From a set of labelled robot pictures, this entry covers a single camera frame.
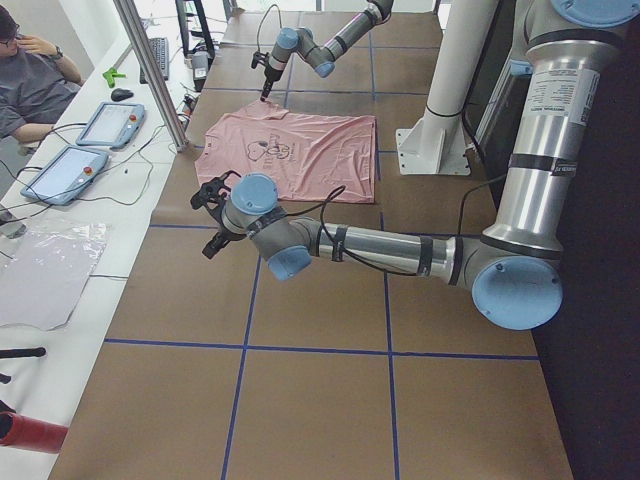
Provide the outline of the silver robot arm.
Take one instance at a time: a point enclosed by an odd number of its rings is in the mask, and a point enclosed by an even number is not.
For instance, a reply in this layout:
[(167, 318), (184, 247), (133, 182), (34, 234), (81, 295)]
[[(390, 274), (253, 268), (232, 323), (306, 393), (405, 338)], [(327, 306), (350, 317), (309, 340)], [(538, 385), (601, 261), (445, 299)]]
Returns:
[(207, 257), (248, 239), (272, 274), (287, 280), (313, 257), (353, 260), (402, 276), (435, 276), (466, 288), (492, 323), (528, 330), (551, 320), (563, 298), (556, 230), (601, 72), (619, 55), (635, 1), (520, 1), (511, 71), (530, 79), (495, 222), (477, 239), (435, 239), (335, 225), (290, 214), (262, 173), (203, 183), (194, 209), (218, 226)]
[(334, 34), (324, 44), (314, 40), (310, 29), (283, 27), (278, 32), (270, 52), (259, 48), (253, 54), (251, 68), (264, 67), (265, 81), (259, 99), (264, 102), (278, 82), (292, 55), (298, 55), (321, 78), (326, 78), (335, 69), (335, 63), (374, 27), (386, 23), (392, 15), (393, 1), (369, 1), (362, 12)]

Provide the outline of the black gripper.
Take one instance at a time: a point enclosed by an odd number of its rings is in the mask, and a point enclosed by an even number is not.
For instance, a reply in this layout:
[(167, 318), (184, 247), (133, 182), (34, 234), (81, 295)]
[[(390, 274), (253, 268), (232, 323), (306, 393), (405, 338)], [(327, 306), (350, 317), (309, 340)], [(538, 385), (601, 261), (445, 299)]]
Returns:
[(206, 258), (213, 258), (230, 242), (240, 241), (244, 239), (243, 233), (237, 233), (224, 224), (224, 206), (217, 204), (214, 208), (207, 207), (209, 215), (217, 222), (218, 232), (215, 236), (205, 244), (202, 254)]
[(272, 68), (270, 65), (265, 67), (264, 90), (261, 93), (260, 100), (266, 101), (269, 98), (270, 90), (275, 82), (279, 80), (279, 70)]

